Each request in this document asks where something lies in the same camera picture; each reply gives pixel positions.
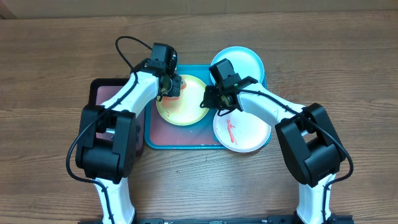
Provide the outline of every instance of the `black cable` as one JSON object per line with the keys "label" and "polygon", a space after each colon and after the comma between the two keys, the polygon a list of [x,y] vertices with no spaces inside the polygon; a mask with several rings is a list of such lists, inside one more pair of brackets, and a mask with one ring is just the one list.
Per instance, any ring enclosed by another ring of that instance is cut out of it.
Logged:
{"label": "black cable", "polygon": [[240,92],[243,92],[243,93],[253,93],[253,94],[265,96],[266,98],[272,100],[273,102],[275,102],[276,104],[281,106],[283,109],[285,109],[285,110],[287,110],[287,111],[289,111],[289,112],[301,117],[304,121],[308,122],[311,126],[313,126],[317,131],[320,131],[324,135],[328,136],[328,138],[330,138],[330,140],[333,141],[333,143],[336,146],[338,146],[340,148],[340,150],[343,151],[344,155],[347,157],[347,161],[348,161],[348,164],[349,164],[348,173],[346,175],[340,177],[340,178],[337,178],[335,180],[329,181],[327,184],[325,184],[325,186],[323,186],[324,189],[323,189],[323,202],[322,202],[322,217],[323,217],[323,223],[326,224],[326,211],[325,211],[325,208],[326,208],[326,193],[329,190],[329,186],[331,184],[334,184],[334,183],[337,183],[337,182],[340,182],[342,180],[347,179],[354,172],[353,160],[352,160],[351,156],[348,154],[347,150],[333,136],[331,136],[329,133],[327,133],[323,128],[319,127],[319,125],[317,125],[316,123],[311,121],[310,118],[306,118],[302,113],[299,113],[299,112],[293,110],[292,108],[290,108],[289,106],[281,103],[279,100],[275,99],[274,97],[272,97],[272,96],[270,96],[270,95],[268,95],[266,93],[263,93],[263,92],[260,92],[260,91],[253,91],[253,90],[237,90],[236,92],[237,92],[237,94],[239,94]]}
{"label": "black cable", "polygon": [[[130,87],[130,89],[128,89],[127,92],[125,92],[125,94],[123,94],[122,97],[120,97],[119,99],[116,100],[115,103],[113,103],[109,108],[106,108],[102,113],[100,113],[90,124],[87,125],[87,127],[76,137],[76,139],[73,141],[72,145],[69,148],[68,154],[67,154],[67,159],[66,159],[66,167],[67,167],[67,171],[68,174],[70,175],[70,177],[72,177],[75,180],[81,181],[81,182],[85,182],[85,183],[91,183],[91,184],[96,184],[99,185],[102,188],[102,192],[104,192],[105,194],[105,201],[106,201],[106,208],[108,210],[108,214],[109,214],[109,219],[111,220],[112,224],[115,224],[114,222],[114,218],[113,218],[113,214],[111,211],[111,205],[109,202],[109,195],[108,195],[108,191],[106,190],[105,185],[103,185],[101,182],[97,181],[97,180],[91,180],[91,179],[84,179],[81,177],[76,176],[71,168],[70,168],[70,158],[72,156],[72,152],[73,149],[76,147],[78,141],[80,140],[80,138],[82,137],[82,135],[84,135],[87,130],[94,125],[98,120],[100,120],[104,115],[106,115],[107,113],[109,113],[115,106],[117,106],[118,104],[120,104],[120,102],[122,102],[123,99],[125,99],[125,97],[128,96],[128,94],[130,94],[132,92],[132,90],[136,87],[137,83],[138,83],[138,76],[137,76],[137,71],[134,69],[134,67],[130,64],[130,62],[125,58],[125,56],[122,54],[122,52],[119,49],[119,40],[123,39],[123,38],[128,38],[128,39],[132,39],[132,40],[136,40],[138,42],[140,42],[142,45],[146,46],[148,49],[152,50],[152,47],[149,47],[147,44],[143,43],[143,41],[135,38],[135,37],[129,37],[129,36],[122,36],[116,39],[115,41],[115,46],[116,46],[116,50],[118,51],[119,55],[123,58],[123,60],[127,63],[127,65],[130,67],[131,69],[131,73],[134,74],[134,83],[132,84],[132,87]],[[138,67],[143,66],[146,63],[147,59],[144,59],[141,63],[139,63]]]}

